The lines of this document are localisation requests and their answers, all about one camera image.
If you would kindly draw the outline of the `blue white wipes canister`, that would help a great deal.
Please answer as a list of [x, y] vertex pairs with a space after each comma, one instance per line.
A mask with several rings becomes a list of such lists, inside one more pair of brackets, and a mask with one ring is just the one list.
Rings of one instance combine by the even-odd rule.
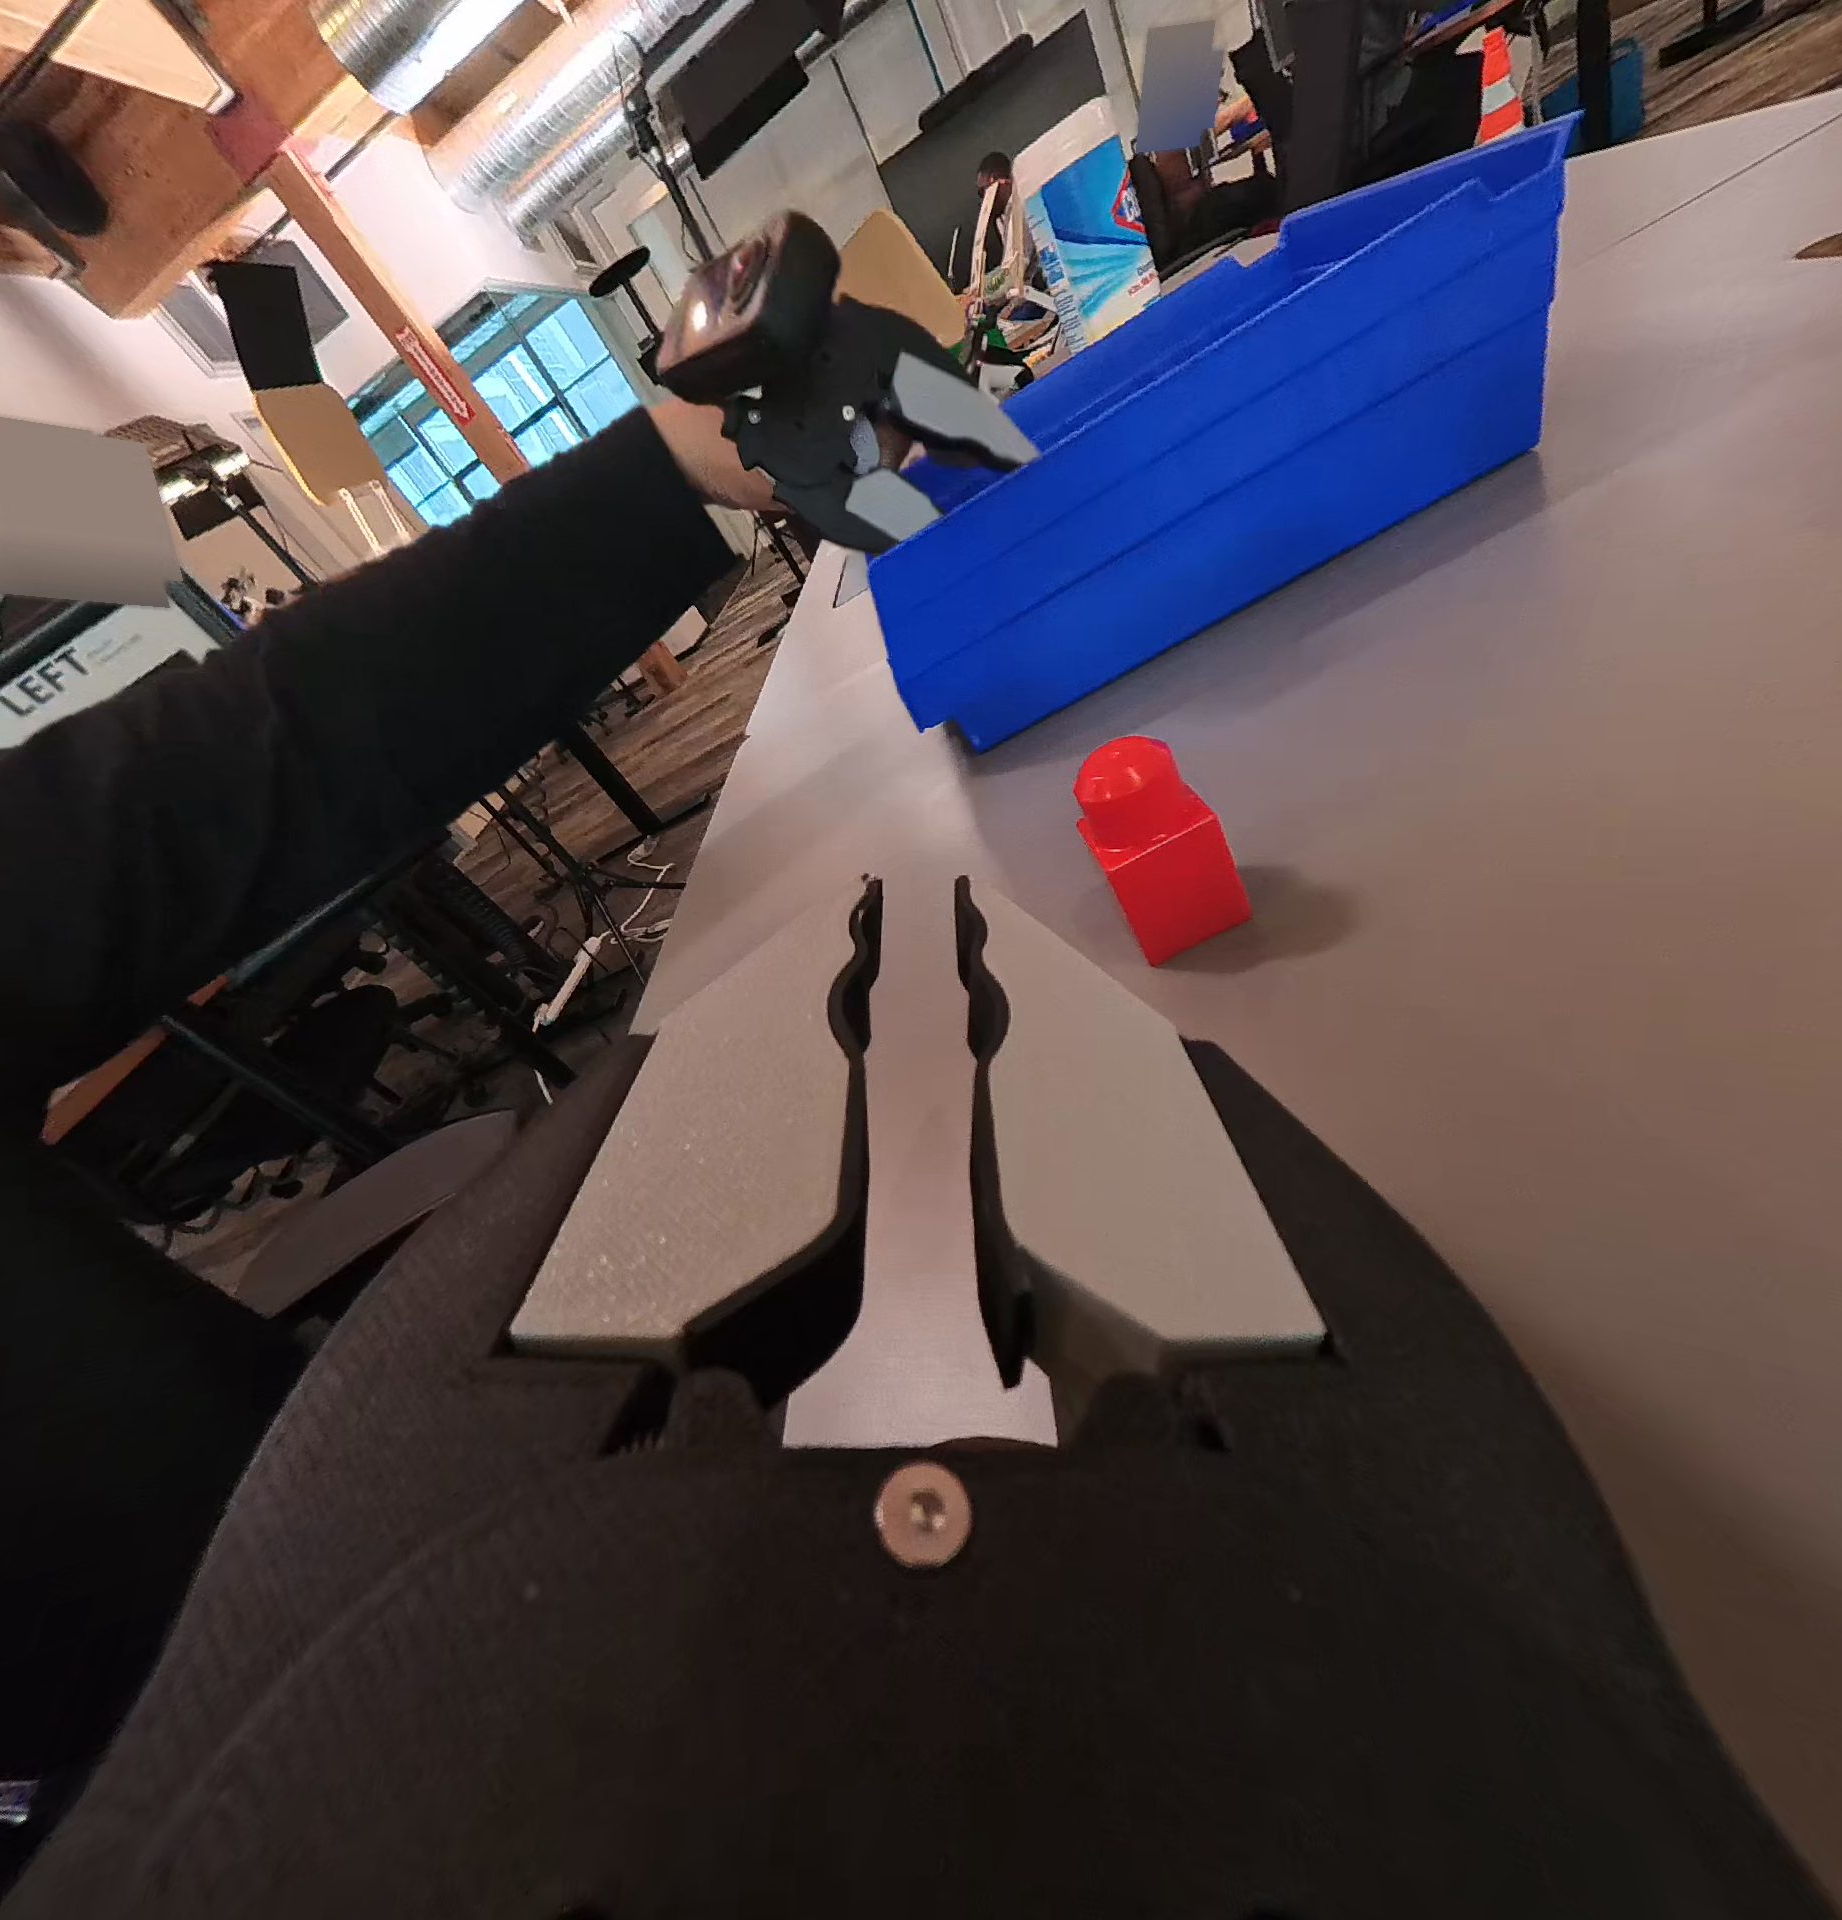
[[1160, 297], [1128, 157], [1109, 98], [1072, 111], [1013, 165], [1024, 220], [1056, 307], [1081, 352]]

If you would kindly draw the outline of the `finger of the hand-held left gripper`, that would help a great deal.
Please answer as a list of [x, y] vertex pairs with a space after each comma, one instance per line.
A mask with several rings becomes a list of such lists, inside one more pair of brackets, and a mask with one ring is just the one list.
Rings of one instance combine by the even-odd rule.
[[844, 551], [885, 556], [945, 519], [943, 507], [917, 483], [923, 450], [906, 450], [895, 464], [859, 467], [839, 453], [826, 479], [826, 541]]
[[1038, 447], [1005, 406], [958, 373], [939, 349], [876, 341], [876, 467], [898, 473], [914, 449], [951, 462], [1018, 470]]

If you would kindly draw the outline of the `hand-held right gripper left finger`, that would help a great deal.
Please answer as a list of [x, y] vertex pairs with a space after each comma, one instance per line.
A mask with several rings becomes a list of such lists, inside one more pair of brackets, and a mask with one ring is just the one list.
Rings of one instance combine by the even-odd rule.
[[526, 1356], [732, 1372], [789, 1398], [860, 1316], [885, 883], [659, 1022], [520, 1307]]

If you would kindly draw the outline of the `orange traffic cone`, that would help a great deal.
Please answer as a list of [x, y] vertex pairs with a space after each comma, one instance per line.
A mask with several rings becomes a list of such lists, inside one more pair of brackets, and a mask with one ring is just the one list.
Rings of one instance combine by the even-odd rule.
[[1477, 148], [1524, 132], [1531, 122], [1531, 90], [1541, 79], [1543, 47], [1533, 31], [1509, 31], [1495, 20], [1473, 39], [1482, 63]]

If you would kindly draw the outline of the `person's left hand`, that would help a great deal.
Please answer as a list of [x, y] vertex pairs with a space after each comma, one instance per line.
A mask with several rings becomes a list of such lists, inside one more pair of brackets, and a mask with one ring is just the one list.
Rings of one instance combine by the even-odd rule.
[[773, 479], [746, 467], [740, 449], [724, 433], [721, 408], [670, 397], [655, 403], [646, 415], [673, 464], [702, 502], [755, 517], [770, 517], [780, 508]]

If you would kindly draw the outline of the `red mega block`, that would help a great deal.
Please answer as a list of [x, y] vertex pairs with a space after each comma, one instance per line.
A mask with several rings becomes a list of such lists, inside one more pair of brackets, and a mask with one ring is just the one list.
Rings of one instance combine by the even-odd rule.
[[1223, 820], [1163, 741], [1106, 741], [1081, 764], [1072, 793], [1081, 840], [1150, 968], [1254, 919]]

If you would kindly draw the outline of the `blue plastic bin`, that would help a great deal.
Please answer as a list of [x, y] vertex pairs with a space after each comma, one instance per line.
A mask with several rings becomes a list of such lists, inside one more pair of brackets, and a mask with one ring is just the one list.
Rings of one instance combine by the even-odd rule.
[[867, 564], [910, 723], [989, 753], [1533, 453], [1575, 127], [1286, 217], [1010, 399], [1028, 467], [914, 462]]

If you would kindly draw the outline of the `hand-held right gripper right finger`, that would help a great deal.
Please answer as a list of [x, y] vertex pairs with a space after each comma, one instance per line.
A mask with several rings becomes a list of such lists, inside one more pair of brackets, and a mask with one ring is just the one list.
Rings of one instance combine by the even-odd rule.
[[1005, 1386], [1320, 1356], [1324, 1319], [1177, 1027], [968, 877], [955, 931], [977, 1301]]

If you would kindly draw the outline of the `person's left forearm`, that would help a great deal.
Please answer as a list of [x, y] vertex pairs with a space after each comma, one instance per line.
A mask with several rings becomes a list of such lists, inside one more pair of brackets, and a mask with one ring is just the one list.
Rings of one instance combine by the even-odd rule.
[[732, 567], [649, 412], [0, 753], [0, 1126], [435, 844]]

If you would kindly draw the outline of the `framed marker sign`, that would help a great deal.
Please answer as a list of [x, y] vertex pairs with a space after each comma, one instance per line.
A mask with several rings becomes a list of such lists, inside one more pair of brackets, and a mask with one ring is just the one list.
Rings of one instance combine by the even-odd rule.
[[219, 653], [226, 637], [181, 605], [63, 614], [0, 664], [0, 753], [96, 708], [155, 675]]

